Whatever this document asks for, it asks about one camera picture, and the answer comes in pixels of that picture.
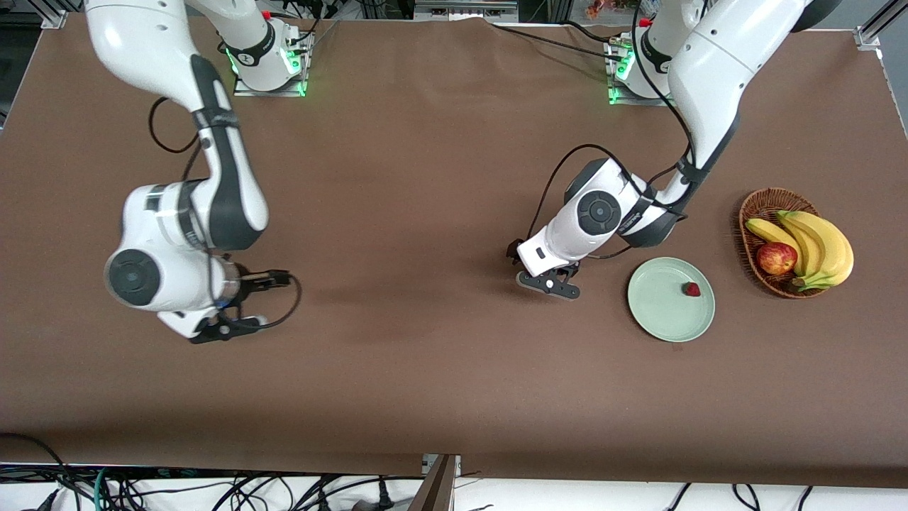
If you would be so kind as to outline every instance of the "green plate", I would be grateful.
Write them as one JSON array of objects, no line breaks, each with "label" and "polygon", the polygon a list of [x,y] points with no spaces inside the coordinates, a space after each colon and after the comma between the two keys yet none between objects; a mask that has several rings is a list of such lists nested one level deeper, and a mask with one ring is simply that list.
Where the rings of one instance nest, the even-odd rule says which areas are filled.
[{"label": "green plate", "polygon": [[[682,287],[688,282],[700,286],[701,296],[684,294]],[[693,265],[674,257],[658,257],[640,265],[630,277],[627,302],[644,330],[671,343],[700,337],[716,315],[709,281]]]}]

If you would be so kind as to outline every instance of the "red berry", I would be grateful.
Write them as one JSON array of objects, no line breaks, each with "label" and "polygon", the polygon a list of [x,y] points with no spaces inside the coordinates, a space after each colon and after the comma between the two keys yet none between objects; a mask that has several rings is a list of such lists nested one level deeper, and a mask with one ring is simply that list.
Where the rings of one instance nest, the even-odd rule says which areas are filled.
[{"label": "red berry", "polygon": [[700,296],[700,286],[696,282],[684,284],[684,294],[687,296]]}]

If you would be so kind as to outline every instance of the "yellow banana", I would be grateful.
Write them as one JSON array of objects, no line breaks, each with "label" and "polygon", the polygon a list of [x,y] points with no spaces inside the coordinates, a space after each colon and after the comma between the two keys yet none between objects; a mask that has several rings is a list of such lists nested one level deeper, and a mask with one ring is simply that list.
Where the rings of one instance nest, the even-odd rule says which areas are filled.
[{"label": "yellow banana", "polygon": [[783,225],[801,229],[807,237],[815,241],[823,252],[820,267],[815,273],[808,273],[803,278],[795,279],[801,289],[814,287],[826,288],[838,286],[851,274],[854,268],[854,252],[842,231],[828,220],[811,215],[804,211],[785,212],[780,214]]},{"label": "yellow banana", "polygon": [[801,263],[801,246],[797,244],[791,235],[782,230],[778,225],[767,222],[763,218],[751,218],[745,222],[745,226],[748,231],[754,233],[768,243],[784,243],[791,246],[795,252],[797,252],[797,261],[794,263],[794,267],[797,268],[798,263]]},{"label": "yellow banana", "polygon": [[820,271],[823,261],[823,248],[803,229],[785,220],[787,211],[779,211],[775,217],[785,226],[785,229],[794,238],[801,249],[797,262],[794,264],[794,274],[797,276],[812,276]]}]

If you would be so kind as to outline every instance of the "bowl of fruit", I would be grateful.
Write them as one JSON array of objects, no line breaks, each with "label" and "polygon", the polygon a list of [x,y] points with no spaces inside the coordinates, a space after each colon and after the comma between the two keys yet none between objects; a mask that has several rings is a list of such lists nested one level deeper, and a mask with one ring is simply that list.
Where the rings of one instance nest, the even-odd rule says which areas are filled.
[{"label": "bowl of fruit", "polygon": [[756,279],[786,298],[810,298],[851,274],[854,253],[813,204],[784,188],[749,195],[738,211],[741,256]]}]

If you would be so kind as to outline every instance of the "fruit basket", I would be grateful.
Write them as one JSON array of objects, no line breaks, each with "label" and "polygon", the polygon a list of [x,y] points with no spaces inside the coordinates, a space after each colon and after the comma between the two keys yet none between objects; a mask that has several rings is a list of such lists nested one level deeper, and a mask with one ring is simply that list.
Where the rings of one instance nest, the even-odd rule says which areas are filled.
[{"label": "fruit basket", "polygon": [[745,222],[751,218],[763,218],[781,227],[782,225],[775,217],[775,212],[779,210],[806,211],[821,216],[810,201],[795,192],[784,188],[757,190],[747,196],[738,210],[738,254],[744,265],[749,267],[751,275],[773,293],[785,298],[811,298],[820,295],[825,289],[807,289],[799,292],[797,287],[792,284],[795,274],[789,272],[771,276],[761,271],[756,262],[756,251],[766,242],[748,231]]}]

